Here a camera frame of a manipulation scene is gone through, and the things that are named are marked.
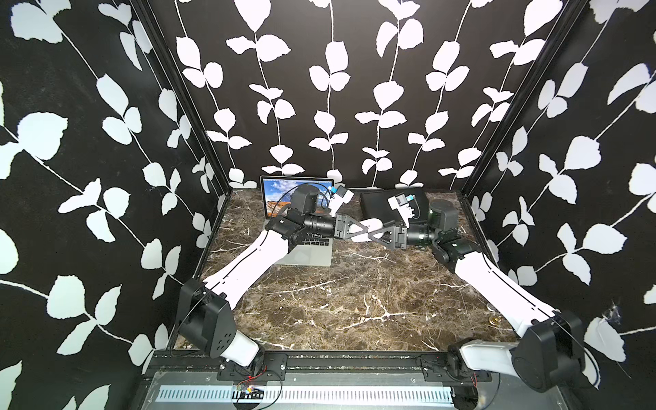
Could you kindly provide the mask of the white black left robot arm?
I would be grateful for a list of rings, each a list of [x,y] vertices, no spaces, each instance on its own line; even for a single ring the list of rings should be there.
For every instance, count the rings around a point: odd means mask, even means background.
[[[306,240],[310,234],[338,239],[374,240],[383,223],[377,219],[358,221],[340,214],[339,208],[353,193],[343,186],[331,191],[328,213],[316,213],[321,189],[303,183],[282,194],[290,201],[273,206],[257,239],[233,261],[202,281],[187,281],[179,294],[175,331],[212,359],[223,358],[258,374],[264,367],[264,349],[237,329],[233,311],[249,288],[271,266]]]

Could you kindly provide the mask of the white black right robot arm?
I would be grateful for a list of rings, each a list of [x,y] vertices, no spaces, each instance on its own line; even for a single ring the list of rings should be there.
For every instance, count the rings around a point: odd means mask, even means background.
[[[424,207],[411,196],[393,196],[383,212],[366,212],[374,237],[392,249],[430,248],[435,259],[471,285],[512,326],[515,343],[464,341],[454,345],[459,364],[471,371],[506,374],[545,392],[584,375],[583,323],[542,302],[505,275],[475,242],[459,234],[458,210],[447,200]]]

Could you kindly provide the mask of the black flat electronics box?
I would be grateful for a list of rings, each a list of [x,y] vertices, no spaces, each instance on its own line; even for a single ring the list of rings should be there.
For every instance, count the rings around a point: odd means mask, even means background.
[[[428,221],[429,201],[421,188],[363,192],[360,207],[365,220],[403,222],[407,226]]]

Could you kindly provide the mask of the silver open laptop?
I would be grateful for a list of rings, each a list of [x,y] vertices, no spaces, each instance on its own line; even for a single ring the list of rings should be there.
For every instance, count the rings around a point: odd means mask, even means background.
[[[328,203],[334,182],[328,178],[294,178],[289,176],[266,176],[260,178],[262,203],[266,225],[269,220],[286,205],[291,204],[291,196],[298,186],[314,186],[319,190],[316,196],[316,213],[328,214]],[[290,254],[277,262],[278,265],[329,267],[331,266],[333,243],[329,237],[309,234]]]

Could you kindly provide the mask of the white wireless mouse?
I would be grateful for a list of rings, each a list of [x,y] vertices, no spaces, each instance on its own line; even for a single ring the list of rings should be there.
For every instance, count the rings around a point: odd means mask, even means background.
[[[368,219],[368,220],[362,220],[360,222],[360,225],[352,225],[350,227],[350,233],[354,233],[355,235],[351,238],[351,240],[354,243],[365,243],[365,242],[372,242],[372,239],[370,239],[369,234],[373,231],[377,231],[381,229],[384,226],[384,223],[379,220],[379,219]]]

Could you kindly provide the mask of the black front mounting rail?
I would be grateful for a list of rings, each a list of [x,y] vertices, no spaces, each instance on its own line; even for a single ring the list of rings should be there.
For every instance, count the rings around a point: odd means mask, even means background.
[[[283,351],[267,350],[256,380],[285,380],[294,373],[409,373],[429,383],[473,386],[492,380],[488,371],[473,371],[449,352]]]

